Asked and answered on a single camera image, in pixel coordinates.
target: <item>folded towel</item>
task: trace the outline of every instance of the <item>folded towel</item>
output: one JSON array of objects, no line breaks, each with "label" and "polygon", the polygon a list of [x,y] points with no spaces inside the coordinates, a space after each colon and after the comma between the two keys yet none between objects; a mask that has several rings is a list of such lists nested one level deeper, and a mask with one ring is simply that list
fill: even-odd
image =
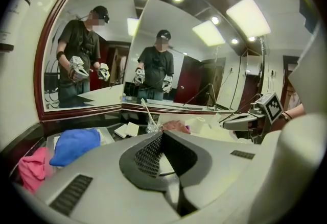
[{"label": "folded towel", "polygon": [[64,131],[56,143],[55,155],[49,164],[65,167],[89,150],[99,147],[100,134],[96,129]]},{"label": "folded towel", "polygon": [[24,188],[34,193],[44,181],[45,147],[37,149],[32,156],[22,157],[18,163]]}]

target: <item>light stand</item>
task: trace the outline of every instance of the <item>light stand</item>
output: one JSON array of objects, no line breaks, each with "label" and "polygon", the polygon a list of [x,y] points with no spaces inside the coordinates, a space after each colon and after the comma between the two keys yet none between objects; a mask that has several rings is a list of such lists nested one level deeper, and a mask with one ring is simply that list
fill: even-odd
[{"label": "light stand", "polygon": [[262,53],[262,70],[261,70],[261,77],[259,82],[259,88],[258,93],[262,93],[262,86],[264,83],[264,76],[265,76],[265,54],[266,54],[266,48],[265,48],[265,41],[263,36],[259,37],[260,44],[261,44],[261,53]]},{"label": "light stand", "polygon": [[[215,78],[215,73],[216,73],[216,69],[217,69],[218,50],[219,50],[219,46],[217,46],[217,48],[216,48],[216,53],[215,53],[216,57],[215,57],[215,61],[214,61],[215,69],[214,69],[214,72],[213,72],[213,79],[212,80],[214,80],[214,78]],[[215,95],[215,89],[214,89],[214,86],[213,86],[212,83],[208,83],[206,86],[204,86],[196,95],[194,95],[191,99],[189,99],[186,103],[184,103],[183,106],[188,104],[189,102],[191,102],[194,98],[196,98],[200,93],[202,93],[208,87],[212,90],[214,97],[212,97],[212,95],[209,93],[210,89],[209,89],[209,91],[207,91],[207,95],[209,95],[209,97],[211,99],[213,99],[213,103],[214,103],[215,111],[216,111],[217,110],[217,105],[216,105],[217,99],[216,99],[216,95]]]}]

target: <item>hand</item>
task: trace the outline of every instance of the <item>hand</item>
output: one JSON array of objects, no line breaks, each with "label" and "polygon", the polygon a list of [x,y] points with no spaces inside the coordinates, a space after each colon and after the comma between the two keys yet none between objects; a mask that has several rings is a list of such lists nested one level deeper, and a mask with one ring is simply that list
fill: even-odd
[{"label": "hand", "polygon": [[68,72],[68,77],[74,82],[80,81],[80,79],[77,77],[77,73],[75,72],[74,68],[70,69]]}]

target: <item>vent grille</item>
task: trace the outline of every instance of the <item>vent grille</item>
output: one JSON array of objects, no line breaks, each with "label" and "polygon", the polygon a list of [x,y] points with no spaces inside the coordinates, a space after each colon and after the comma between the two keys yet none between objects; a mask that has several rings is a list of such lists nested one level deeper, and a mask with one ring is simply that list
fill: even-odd
[{"label": "vent grille", "polygon": [[55,198],[50,207],[63,215],[69,216],[92,180],[91,177],[78,175]]}]

